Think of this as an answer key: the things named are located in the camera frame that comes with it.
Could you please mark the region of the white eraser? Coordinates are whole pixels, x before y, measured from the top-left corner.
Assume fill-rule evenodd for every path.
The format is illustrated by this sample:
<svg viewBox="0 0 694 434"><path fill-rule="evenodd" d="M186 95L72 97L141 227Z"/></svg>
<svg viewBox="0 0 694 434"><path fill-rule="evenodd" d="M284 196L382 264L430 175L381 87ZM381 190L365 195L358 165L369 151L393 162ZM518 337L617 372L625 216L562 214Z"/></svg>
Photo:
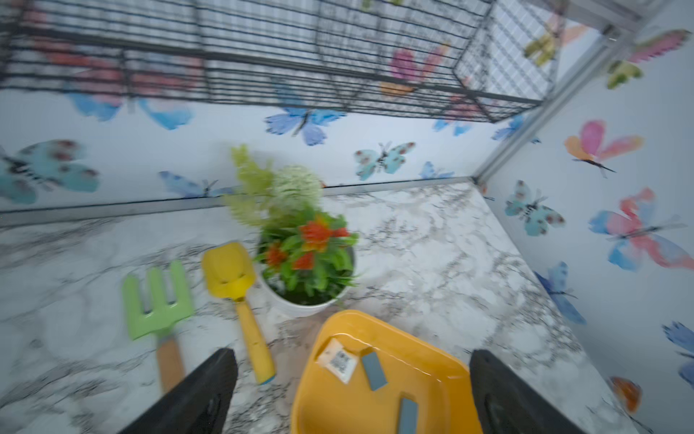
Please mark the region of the white eraser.
<svg viewBox="0 0 694 434"><path fill-rule="evenodd" d="M334 337L328 340L316 361L343 384L350 383L358 365L357 356L347 351L344 345Z"/></svg>

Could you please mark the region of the blue-grey eraser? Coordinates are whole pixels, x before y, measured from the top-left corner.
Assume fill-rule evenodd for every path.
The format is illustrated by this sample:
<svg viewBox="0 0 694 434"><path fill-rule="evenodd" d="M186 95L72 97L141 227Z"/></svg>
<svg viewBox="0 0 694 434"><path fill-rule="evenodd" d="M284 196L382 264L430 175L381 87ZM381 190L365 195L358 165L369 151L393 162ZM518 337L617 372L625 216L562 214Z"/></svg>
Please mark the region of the blue-grey eraser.
<svg viewBox="0 0 694 434"><path fill-rule="evenodd" d="M408 397L402 397L399 403L397 434L416 434L419 419L419 405Z"/></svg>
<svg viewBox="0 0 694 434"><path fill-rule="evenodd" d="M377 352L372 351L363 354L361 356L361 365L363 366L370 389L373 392L376 392L388 384Z"/></svg>

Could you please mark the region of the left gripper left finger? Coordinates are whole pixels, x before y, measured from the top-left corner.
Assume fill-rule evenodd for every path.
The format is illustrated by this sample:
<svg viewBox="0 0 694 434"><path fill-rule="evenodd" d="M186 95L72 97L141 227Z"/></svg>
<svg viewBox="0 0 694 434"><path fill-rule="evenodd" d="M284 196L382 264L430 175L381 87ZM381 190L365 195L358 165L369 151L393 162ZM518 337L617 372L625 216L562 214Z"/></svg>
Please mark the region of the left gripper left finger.
<svg viewBox="0 0 694 434"><path fill-rule="evenodd" d="M221 348L120 432L221 433L237 380L235 353Z"/></svg>

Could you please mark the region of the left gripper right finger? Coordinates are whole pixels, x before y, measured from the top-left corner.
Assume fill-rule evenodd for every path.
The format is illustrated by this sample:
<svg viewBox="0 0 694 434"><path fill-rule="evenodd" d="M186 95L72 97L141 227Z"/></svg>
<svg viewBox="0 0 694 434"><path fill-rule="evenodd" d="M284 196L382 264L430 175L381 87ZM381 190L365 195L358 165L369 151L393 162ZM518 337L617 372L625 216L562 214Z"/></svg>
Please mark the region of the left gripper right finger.
<svg viewBox="0 0 694 434"><path fill-rule="evenodd" d="M469 368L485 434L584 434L492 352L473 351Z"/></svg>

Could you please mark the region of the yellow plastic storage box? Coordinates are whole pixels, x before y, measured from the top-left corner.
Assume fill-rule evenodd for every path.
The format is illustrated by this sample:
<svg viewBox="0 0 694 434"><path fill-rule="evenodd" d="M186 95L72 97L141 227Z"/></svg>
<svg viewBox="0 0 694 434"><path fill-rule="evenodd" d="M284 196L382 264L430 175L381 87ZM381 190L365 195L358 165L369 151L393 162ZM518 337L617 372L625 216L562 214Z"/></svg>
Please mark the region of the yellow plastic storage box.
<svg viewBox="0 0 694 434"><path fill-rule="evenodd" d="M294 433L479 433L468 367L357 310L330 316L303 372Z"/></svg>

